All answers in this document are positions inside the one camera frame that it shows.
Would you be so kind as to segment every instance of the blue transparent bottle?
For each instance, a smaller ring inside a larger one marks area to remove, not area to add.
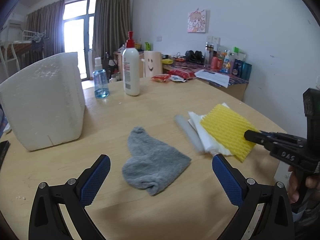
[[[93,72],[94,95],[96,98],[106,98],[109,95],[108,78],[106,71],[102,68],[101,58],[95,60],[95,71]]]

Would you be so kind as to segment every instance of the silver bolt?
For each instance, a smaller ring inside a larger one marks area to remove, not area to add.
[[[279,182],[277,182],[277,186],[278,186],[279,188],[283,188],[283,187],[284,187],[284,184],[279,181]]]
[[[69,179],[68,180],[68,184],[69,185],[73,185],[73,184],[75,184],[76,183],[76,179]]]
[[[256,181],[255,181],[254,179],[251,179],[251,178],[247,179],[247,182],[248,182],[248,184],[250,184],[250,185],[253,185],[253,184],[256,183]]]
[[[45,182],[41,182],[40,184],[39,184],[39,188],[44,188],[45,187]]]

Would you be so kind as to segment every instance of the black headphones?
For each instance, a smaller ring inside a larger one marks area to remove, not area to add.
[[[193,52],[193,50],[188,50],[186,52],[186,61],[190,61],[197,64],[203,64],[204,63],[204,57],[202,56],[201,51]]]

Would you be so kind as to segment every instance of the cartoon girl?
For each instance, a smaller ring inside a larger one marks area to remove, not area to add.
[[[188,23],[188,32],[201,32],[204,30],[205,21],[200,12],[195,11],[190,14],[190,20]]]

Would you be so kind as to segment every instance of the gray sock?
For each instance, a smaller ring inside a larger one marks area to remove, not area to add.
[[[163,191],[189,166],[191,159],[176,148],[152,138],[142,127],[128,137],[132,157],[122,167],[131,186],[146,189],[153,196]]]

